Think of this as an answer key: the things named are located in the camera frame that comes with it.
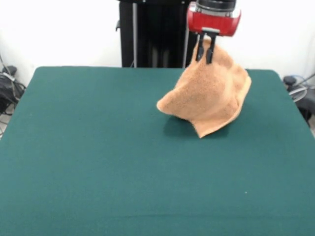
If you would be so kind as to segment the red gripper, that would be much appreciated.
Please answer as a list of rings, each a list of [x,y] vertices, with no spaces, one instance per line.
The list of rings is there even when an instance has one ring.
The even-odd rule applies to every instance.
[[[219,9],[213,10],[202,6],[198,2],[191,2],[187,10],[188,29],[191,32],[199,33],[196,61],[200,61],[203,53],[204,33],[214,32],[219,36],[232,37],[239,25],[241,19],[241,9],[234,8],[232,11]],[[209,34],[210,46],[206,53],[206,63],[211,64],[215,49],[216,34]]]

